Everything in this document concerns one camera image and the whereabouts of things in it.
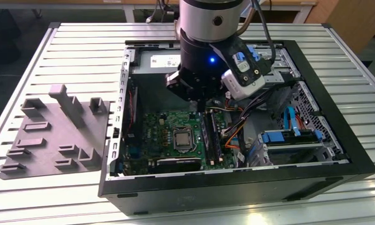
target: open computer tower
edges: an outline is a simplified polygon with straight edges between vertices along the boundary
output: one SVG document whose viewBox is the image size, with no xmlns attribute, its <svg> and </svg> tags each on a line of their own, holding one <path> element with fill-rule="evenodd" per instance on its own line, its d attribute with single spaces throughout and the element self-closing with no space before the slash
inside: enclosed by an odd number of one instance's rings
<svg viewBox="0 0 375 225">
<path fill-rule="evenodd" d="M 246 42 L 254 57 L 270 55 L 264 41 Z M 166 88 L 164 74 L 179 64 L 179 42 L 125 44 L 119 108 L 99 186 L 99 196 L 121 212 L 303 200 L 375 173 L 295 41 L 275 41 L 276 63 L 252 99 L 279 88 L 235 137 L 226 129 L 251 98 L 234 102 L 222 96 L 198 113 Z"/>
</svg>

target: cpu socket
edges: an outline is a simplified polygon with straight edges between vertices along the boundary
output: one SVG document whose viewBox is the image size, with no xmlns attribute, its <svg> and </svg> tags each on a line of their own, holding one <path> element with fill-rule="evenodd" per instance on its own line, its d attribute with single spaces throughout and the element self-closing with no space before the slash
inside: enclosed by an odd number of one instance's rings
<svg viewBox="0 0 375 225">
<path fill-rule="evenodd" d="M 192 130 L 190 128 L 174 130 L 174 149 L 187 153 L 194 149 Z"/>
</svg>

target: black connector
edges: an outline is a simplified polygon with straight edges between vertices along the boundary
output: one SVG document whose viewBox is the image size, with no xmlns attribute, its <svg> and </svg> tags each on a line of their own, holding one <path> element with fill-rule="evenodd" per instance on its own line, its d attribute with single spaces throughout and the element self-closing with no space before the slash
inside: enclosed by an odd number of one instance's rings
<svg viewBox="0 0 375 225">
<path fill-rule="evenodd" d="M 260 60 L 256 61 L 256 65 L 259 67 L 262 75 L 267 75 L 271 72 L 271 67 L 272 67 L 271 60 L 266 60 L 260 58 Z"/>
</svg>

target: black computer case frame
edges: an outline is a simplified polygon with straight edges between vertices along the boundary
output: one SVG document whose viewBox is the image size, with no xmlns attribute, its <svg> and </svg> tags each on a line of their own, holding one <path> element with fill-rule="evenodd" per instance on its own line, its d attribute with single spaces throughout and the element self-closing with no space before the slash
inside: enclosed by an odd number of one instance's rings
<svg viewBox="0 0 375 225">
<path fill-rule="evenodd" d="M 248 44 L 264 41 L 246 41 Z M 105 180 L 103 161 L 99 197 L 105 197 L 125 214 L 198 210 L 270 202 L 308 199 L 342 183 L 375 173 L 375 165 L 344 120 L 332 98 L 316 76 L 295 41 L 275 41 L 286 48 L 320 108 L 320 115 L 334 131 L 350 163 L 308 167 L 284 166 L 267 170 L 238 170 L 230 173 L 144 177 Z M 178 44 L 175 40 L 132 41 L 127 45 Z"/>
</svg>

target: white label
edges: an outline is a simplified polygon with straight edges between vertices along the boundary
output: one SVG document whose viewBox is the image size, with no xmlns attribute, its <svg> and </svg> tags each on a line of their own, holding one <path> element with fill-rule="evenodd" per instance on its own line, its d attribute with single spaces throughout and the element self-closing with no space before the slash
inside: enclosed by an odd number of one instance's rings
<svg viewBox="0 0 375 225">
<path fill-rule="evenodd" d="M 240 152 L 238 153 L 238 158 L 240 159 L 242 162 L 244 162 L 244 155 Z"/>
<path fill-rule="evenodd" d="M 180 55 L 153 55 L 149 60 L 149 67 L 152 68 L 178 67 Z"/>
<path fill-rule="evenodd" d="M 226 98 L 231 99 L 231 92 L 230 91 L 226 92 Z"/>
<path fill-rule="evenodd" d="M 300 2 L 300 5 L 315 5 L 315 2 L 312 2 L 312 1 L 303 1 L 303 2 Z"/>
<path fill-rule="evenodd" d="M 238 68 L 239 68 L 239 70 L 240 70 L 242 73 L 244 73 L 246 71 L 248 71 L 250 65 L 248 65 L 248 63 L 247 63 L 246 60 L 238 64 Z"/>
</svg>

